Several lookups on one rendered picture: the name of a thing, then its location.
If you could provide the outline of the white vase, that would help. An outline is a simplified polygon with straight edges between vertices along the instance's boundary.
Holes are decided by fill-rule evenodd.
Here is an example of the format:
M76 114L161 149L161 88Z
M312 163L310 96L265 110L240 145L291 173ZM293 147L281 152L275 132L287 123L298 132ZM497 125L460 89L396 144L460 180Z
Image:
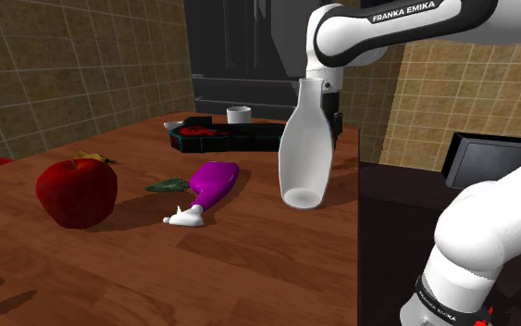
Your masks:
M333 157L332 135L322 109L323 83L300 80L298 103L279 144L279 188L285 204L318 207L326 193Z

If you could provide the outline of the white cup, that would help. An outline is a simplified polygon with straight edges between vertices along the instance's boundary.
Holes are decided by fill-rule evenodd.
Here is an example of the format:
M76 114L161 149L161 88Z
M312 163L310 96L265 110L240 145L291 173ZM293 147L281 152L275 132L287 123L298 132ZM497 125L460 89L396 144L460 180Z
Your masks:
M228 124L246 124L252 122L252 109L250 107L238 106L226 109Z

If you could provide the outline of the black box with red print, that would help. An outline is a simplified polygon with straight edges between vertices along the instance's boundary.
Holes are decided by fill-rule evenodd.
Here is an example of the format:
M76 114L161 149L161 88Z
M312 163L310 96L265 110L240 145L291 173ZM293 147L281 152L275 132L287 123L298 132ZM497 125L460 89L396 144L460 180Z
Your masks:
M181 153L278 152L281 123L215 123L210 116L188 117L168 127L169 141Z

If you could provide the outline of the purple spray bottle white nozzle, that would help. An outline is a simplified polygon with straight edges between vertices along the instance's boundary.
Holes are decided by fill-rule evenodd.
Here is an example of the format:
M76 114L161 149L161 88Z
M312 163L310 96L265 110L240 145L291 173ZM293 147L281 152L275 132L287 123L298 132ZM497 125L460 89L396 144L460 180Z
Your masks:
M208 161L190 178L190 188L196 198L184 211L177 207L171 217L163 218L170 225L200 227L204 225L202 214L223 199L238 179L240 168L233 162Z

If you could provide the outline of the black box appliance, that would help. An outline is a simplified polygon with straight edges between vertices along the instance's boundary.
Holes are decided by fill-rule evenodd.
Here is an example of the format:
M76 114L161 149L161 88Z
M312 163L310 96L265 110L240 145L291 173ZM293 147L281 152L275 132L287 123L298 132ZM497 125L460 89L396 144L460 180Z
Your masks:
M441 174L453 189L497 181L521 166L521 138L455 132Z

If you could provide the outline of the green leaf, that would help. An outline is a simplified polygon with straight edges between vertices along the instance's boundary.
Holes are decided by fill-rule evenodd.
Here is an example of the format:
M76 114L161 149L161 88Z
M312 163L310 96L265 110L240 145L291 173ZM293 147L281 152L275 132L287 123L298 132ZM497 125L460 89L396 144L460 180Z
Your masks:
M155 193L174 193L184 192L190 187L189 183L182 178L169 178L161 182L156 182L145 186L144 189L148 192Z

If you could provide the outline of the yellow thing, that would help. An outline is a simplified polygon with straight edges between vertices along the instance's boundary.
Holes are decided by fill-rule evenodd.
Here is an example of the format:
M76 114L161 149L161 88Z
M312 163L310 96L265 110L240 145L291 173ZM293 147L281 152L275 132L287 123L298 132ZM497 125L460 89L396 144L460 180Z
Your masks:
M78 151L75 154L75 158L95 159L95 160L104 162L106 164L117 164L118 163L115 159L110 159L110 158L104 157L104 156L102 156L101 154L98 154L98 153L88 153L88 152L83 151L83 150Z

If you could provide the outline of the red apple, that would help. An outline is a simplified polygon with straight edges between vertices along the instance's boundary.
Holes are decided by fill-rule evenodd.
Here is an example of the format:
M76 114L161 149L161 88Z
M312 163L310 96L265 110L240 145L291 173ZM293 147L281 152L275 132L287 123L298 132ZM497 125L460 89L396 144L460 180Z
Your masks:
M87 229L105 220L118 194L118 177L106 163L90 158L53 164L37 179L36 195L61 227Z

